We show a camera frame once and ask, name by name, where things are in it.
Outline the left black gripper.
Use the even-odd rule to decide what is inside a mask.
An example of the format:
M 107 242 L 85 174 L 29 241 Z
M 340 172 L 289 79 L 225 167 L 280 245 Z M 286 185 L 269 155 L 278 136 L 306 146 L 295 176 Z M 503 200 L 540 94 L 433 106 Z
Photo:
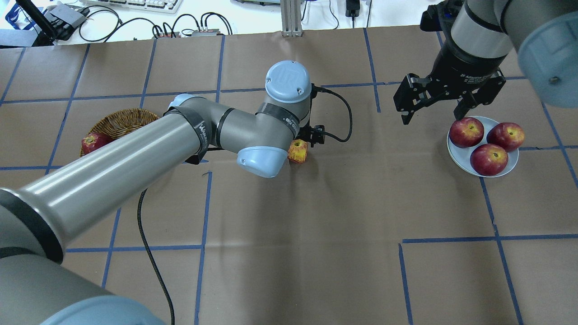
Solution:
M 315 84 L 312 84 L 312 90 L 309 96 L 309 111 L 306 117 L 302 120 L 302 122 L 305 122 L 304 126 L 299 128 L 298 135 L 296 136 L 297 140 L 308 142 L 312 147 L 314 147 L 316 144 L 326 143 L 326 135 L 324 133 L 326 131 L 325 126 L 319 124 L 312 127 L 310 122 L 312 113 L 312 101 L 316 98 L 318 90 L 319 87 Z

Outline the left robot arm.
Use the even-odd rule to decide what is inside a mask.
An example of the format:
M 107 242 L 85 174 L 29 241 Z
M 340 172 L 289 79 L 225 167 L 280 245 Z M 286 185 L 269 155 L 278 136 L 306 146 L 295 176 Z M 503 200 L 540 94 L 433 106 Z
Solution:
M 281 61 L 266 74 L 256 113 L 180 94 L 163 117 L 20 189 L 1 189 L 3 325 L 161 325 L 143 304 L 62 267 L 66 247 L 172 168 L 215 146 L 273 178 L 309 120 L 306 67 Z

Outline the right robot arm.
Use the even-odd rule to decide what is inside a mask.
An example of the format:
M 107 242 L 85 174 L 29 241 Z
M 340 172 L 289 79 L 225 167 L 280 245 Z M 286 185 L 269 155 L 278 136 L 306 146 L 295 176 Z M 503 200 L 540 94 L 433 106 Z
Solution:
M 489 105 L 506 79 L 500 65 L 512 50 L 537 96 L 576 108 L 578 4 L 575 0 L 444 0 L 428 6 L 420 29 L 445 41 L 428 76 L 407 74 L 393 97 L 402 123 L 424 107 L 457 100 L 456 120 Z

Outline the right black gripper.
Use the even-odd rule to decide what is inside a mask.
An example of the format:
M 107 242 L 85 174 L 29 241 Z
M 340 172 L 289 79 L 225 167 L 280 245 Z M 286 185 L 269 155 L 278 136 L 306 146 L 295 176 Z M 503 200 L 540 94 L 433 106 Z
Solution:
M 439 101 L 458 100 L 453 111 L 455 120 L 464 119 L 479 105 L 493 103 L 506 82 L 499 68 L 505 57 L 476 57 L 454 41 L 446 41 L 430 74 L 425 78 L 407 74 L 394 94 L 403 125 L 410 124 L 416 111 Z

